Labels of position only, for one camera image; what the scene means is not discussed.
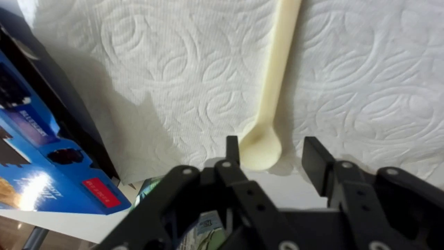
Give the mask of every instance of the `embossed paper towel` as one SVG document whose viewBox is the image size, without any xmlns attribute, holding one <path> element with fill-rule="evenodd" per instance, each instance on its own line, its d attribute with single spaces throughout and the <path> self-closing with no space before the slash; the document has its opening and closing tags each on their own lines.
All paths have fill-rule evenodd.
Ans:
<svg viewBox="0 0 444 250">
<path fill-rule="evenodd" d="M 241 135 L 261 92 L 274 2 L 34 0 L 34 35 L 94 117 L 123 181 L 202 166 Z M 444 4 L 304 0 L 277 116 L 281 161 L 249 174 L 274 200 L 312 189 L 302 138 L 338 157 L 399 166 L 444 186 Z"/>
</svg>

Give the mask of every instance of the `white textured surface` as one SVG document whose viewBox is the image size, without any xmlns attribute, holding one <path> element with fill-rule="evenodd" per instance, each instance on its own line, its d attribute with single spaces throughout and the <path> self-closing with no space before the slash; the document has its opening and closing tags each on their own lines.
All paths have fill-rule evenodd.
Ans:
<svg viewBox="0 0 444 250">
<path fill-rule="evenodd" d="M 39 0 L 27 22 L 90 109 L 123 181 L 223 154 L 251 122 L 267 0 Z M 281 161 L 252 172 L 280 206 L 319 204 L 302 138 L 444 188 L 444 3 L 304 0 L 277 116 Z"/>
</svg>

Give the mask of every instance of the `blue box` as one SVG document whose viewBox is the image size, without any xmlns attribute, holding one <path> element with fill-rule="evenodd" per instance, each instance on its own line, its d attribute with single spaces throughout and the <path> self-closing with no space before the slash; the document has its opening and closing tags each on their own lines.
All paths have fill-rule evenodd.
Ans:
<svg viewBox="0 0 444 250">
<path fill-rule="evenodd" d="M 0 209 L 109 214 L 130 207 L 109 177 L 116 174 L 102 146 L 1 29 Z"/>
</svg>

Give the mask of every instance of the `spoon handle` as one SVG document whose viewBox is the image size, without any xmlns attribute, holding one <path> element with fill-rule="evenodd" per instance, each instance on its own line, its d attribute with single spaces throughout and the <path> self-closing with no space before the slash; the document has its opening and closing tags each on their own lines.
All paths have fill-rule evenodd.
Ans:
<svg viewBox="0 0 444 250">
<path fill-rule="evenodd" d="M 277 2 L 276 21 L 265 66 L 263 92 L 256 114 L 256 124 L 272 124 L 274 120 L 299 6 L 301 0 Z"/>
</svg>

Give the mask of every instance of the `plastic spoon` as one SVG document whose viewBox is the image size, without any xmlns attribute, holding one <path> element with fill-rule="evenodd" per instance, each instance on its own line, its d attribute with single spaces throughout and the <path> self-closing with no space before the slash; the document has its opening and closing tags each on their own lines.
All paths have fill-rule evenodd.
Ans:
<svg viewBox="0 0 444 250">
<path fill-rule="evenodd" d="M 261 171 L 273 167 L 281 153 L 273 121 L 299 6 L 301 0 L 277 2 L 259 110 L 251 131 L 240 142 L 241 166 L 249 170 Z"/>
</svg>

